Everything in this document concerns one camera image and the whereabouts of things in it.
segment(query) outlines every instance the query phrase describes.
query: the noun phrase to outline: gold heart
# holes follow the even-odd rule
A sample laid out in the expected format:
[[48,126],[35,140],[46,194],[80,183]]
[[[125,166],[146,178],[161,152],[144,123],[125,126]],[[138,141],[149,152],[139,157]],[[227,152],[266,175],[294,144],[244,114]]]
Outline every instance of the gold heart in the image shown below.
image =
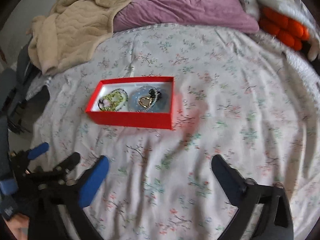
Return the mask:
[[153,99],[152,98],[139,98],[138,102],[139,105],[144,108],[149,108],[152,104]]

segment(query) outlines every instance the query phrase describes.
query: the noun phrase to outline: floral print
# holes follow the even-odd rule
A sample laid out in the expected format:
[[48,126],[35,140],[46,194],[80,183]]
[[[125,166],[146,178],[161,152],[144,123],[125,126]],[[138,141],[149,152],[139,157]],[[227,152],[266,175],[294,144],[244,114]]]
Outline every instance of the floral print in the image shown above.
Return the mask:
[[[76,151],[79,177],[100,155],[109,173],[85,208],[104,239],[218,239],[236,208],[211,171],[221,154],[244,177],[284,184],[303,240],[320,216],[319,79],[271,37],[210,26],[153,25],[115,33],[93,59],[57,74],[31,163],[52,169]],[[173,130],[97,125],[84,113],[101,79],[174,76]],[[243,240],[259,218],[255,211]]]

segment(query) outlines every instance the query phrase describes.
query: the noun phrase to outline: bed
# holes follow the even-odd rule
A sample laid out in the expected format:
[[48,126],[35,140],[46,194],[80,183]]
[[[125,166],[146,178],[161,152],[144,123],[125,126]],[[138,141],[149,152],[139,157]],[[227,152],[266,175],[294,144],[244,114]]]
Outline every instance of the bed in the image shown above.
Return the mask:
[[[181,98],[173,130],[101,126],[84,113],[99,80],[160,75],[175,77]],[[49,170],[76,151],[77,178],[107,156],[108,176],[85,209],[104,239],[217,239],[236,211],[210,170],[221,154],[244,177],[284,184],[295,240],[304,240],[320,217],[319,81],[263,31],[166,23],[117,32],[90,62],[46,80],[32,144],[50,150],[32,167]]]

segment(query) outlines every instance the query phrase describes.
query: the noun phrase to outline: screw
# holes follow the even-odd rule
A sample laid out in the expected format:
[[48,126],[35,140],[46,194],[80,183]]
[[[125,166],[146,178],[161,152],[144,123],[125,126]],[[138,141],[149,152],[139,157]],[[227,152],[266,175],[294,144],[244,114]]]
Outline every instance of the screw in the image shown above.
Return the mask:
[[245,179],[245,183],[248,184],[248,185],[254,185],[254,184],[257,184],[256,181],[252,178],[246,178]]
[[75,185],[77,184],[77,182],[74,180],[74,179],[69,179],[67,182],[66,182],[67,186],[72,186],[72,185]]
[[47,186],[47,184],[40,184],[39,186],[38,186],[38,189],[39,190],[43,190],[43,189],[45,189],[45,188],[47,188],[48,186]]
[[275,184],[275,186],[276,186],[277,188],[284,188],[283,185],[282,185],[282,183],[280,183],[280,182],[277,182],[277,183]]

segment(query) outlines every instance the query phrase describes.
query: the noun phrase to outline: orange knitted object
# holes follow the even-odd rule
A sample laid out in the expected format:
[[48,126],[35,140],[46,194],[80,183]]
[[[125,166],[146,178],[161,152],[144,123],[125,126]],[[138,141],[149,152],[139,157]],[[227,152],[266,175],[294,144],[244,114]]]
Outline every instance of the orange knitted object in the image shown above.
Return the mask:
[[285,45],[294,50],[302,49],[301,40],[307,41],[310,37],[309,31],[305,26],[271,8],[264,7],[262,11],[265,17],[260,19],[259,26],[264,31],[276,36]]

